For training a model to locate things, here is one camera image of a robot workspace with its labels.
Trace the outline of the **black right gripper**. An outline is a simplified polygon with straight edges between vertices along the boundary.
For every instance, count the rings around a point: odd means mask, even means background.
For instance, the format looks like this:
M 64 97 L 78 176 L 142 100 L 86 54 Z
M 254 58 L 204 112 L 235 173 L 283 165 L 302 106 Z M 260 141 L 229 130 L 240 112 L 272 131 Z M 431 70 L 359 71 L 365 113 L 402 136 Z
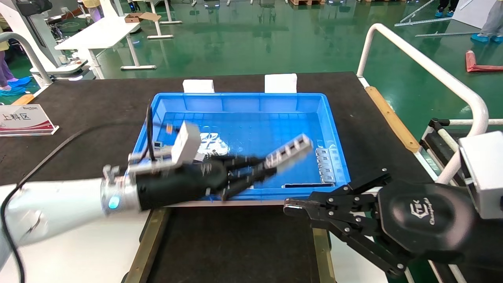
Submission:
M 309 217 L 315 228 L 330 231 L 392 277 L 405 273 L 411 255 L 462 262 L 477 219 L 470 195 L 450 185 L 391 181 L 389 172 L 376 170 L 330 192 L 287 198 L 283 212 Z M 376 187 L 381 188 L 377 197 L 370 193 Z M 374 211 L 377 202 L 382 229 L 372 218 L 337 215 Z

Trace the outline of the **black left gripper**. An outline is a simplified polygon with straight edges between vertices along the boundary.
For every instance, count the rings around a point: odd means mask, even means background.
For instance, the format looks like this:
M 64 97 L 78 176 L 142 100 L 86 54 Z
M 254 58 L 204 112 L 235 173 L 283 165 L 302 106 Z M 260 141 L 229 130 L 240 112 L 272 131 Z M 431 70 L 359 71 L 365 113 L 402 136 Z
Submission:
M 243 168 L 250 169 L 244 174 L 228 175 Z M 136 175 L 137 195 L 142 211 L 197 201 L 219 193 L 222 201 L 228 201 L 276 173 L 276 168 L 266 168 L 265 157 L 227 156 L 225 164 L 213 160 Z

